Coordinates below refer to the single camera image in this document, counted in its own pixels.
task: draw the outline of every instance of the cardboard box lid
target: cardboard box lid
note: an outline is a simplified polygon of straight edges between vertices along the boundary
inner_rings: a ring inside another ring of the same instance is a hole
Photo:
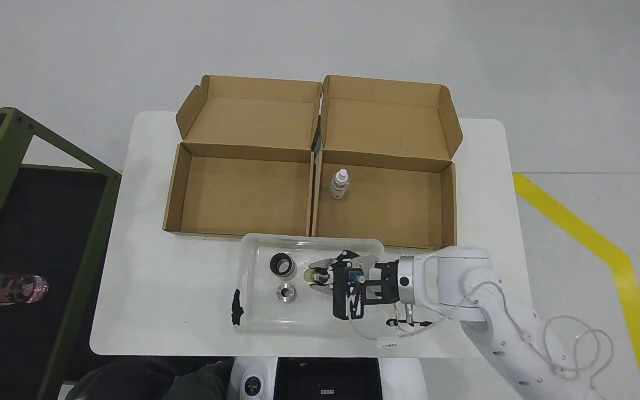
[[[206,75],[176,122],[187,143],[308,150],[321,95],[319,82]]]
[[[451,160],[462,130],[446,86],[327,76],[321,134],[325,151]]]

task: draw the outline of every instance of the white bottle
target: white bottle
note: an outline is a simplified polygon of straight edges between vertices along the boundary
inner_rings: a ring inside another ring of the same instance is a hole
[[[349,174],[347,174],[346,169],[342,168],[336,172],[333,179],[331,179],[331,197],[340,200],[347,193],[349,182]]]

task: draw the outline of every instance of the yellow floor line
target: yellow floor line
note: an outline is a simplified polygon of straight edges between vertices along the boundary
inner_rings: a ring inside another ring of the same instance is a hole
[[[514,173],[513,183],[520,197],[609,265],[640,367],[640,288],[629,256],[524,175]]]

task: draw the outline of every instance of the green metal frame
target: green metal frame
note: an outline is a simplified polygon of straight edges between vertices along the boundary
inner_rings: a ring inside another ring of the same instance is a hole
[[[107,248],[107,240],[115,213],[122,176],[20,110],[0,108],[0,209],[11,190],[11,185],[18,174],[18,170],[22,166],[22,160],[33,136],[38,136],[40,139],[91,167],[95,171],[93,173],[100,173],[107,177],[100,205],[89,233],[82,261],[38,392],[38,399],[56,399],[64,379],[70,353],[84,317],[87,305],[86,300],[91,292],[91,283],[94,282]],[[88,171],[82,168],[69,169]]]

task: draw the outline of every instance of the bottle cap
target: bottle cap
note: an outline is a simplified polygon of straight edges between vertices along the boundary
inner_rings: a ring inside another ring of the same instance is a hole
[[[347,170],[342,168],[336,174],[336,182],[338,183],[347,183],[349,181],[349,174],[347,174]]]

